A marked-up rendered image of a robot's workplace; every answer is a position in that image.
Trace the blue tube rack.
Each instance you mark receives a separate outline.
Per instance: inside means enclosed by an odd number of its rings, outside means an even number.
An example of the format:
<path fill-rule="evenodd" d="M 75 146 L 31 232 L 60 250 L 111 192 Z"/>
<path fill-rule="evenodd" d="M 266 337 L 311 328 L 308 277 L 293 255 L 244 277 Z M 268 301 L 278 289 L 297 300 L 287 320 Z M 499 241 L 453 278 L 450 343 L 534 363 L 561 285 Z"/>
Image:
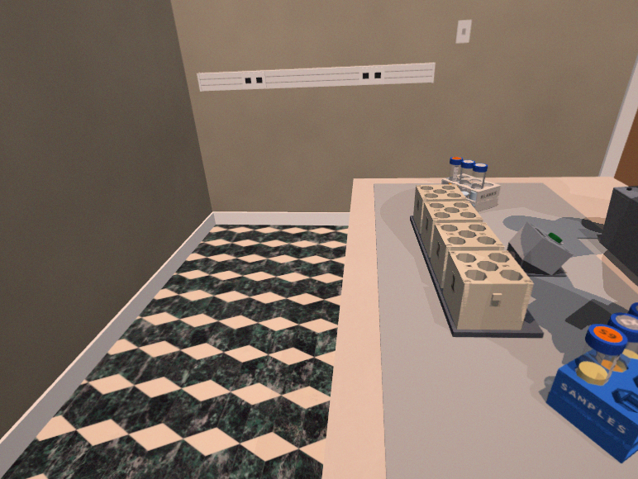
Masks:
<path fill-rule="evenodd" d="M 558 368 L 546 404 L 623 463 L 638 451 L 638 359 L 598 386 L 577 376 L 580 358 Z"/>

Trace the grey tube rack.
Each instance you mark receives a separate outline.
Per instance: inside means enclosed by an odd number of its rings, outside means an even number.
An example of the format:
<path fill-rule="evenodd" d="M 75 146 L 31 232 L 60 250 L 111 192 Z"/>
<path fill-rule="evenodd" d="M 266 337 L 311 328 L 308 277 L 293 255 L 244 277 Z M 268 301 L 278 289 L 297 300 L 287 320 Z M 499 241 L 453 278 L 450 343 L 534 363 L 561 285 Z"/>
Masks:
<path fill-rule="evenodd" d="M 484 184 L 490 184 L 492 186 L 491 187 L 483 186 L 483 189 L 478 190 L 478 189 L 471 188 L 471 185 L 461 185 L 459 184 L 459 181 L 453 182 L 453 181 L 450 181 L 449 178 L 442 178 L 441 185 L 448 184 L 448 183 L 456 184 L 456 186 L 468 189 L 469 195 L 465 197 L 467 198 L 467 201 L 475 205 L 474 209 L 477 212 L 487 210 L 497 205 L 499 190 L 498 190 L 498 185 L 496 183 L 484 181 Z M 470 191 L 477 193 L 476 201 L 469 199 Z"/>

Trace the grey bench mat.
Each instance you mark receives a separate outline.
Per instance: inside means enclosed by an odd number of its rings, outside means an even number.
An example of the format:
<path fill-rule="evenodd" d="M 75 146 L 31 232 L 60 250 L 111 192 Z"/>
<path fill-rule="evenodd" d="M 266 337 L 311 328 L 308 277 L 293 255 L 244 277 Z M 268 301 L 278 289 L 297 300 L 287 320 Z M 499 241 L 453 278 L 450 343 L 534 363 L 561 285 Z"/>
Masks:
<path fill-rule="evenodd" d="M 546 404 L 590 325 L 638 294 L 579 239 L 602 229 L 544 183 L 501 185 L 478 213 L 505 246 L 529 222 L 573 256 L 566 277 L 529 277 L 538 338 L 453 337 L 418 244 L 416 185 L 374 183 L 387 479 L 638 479 Z"/>

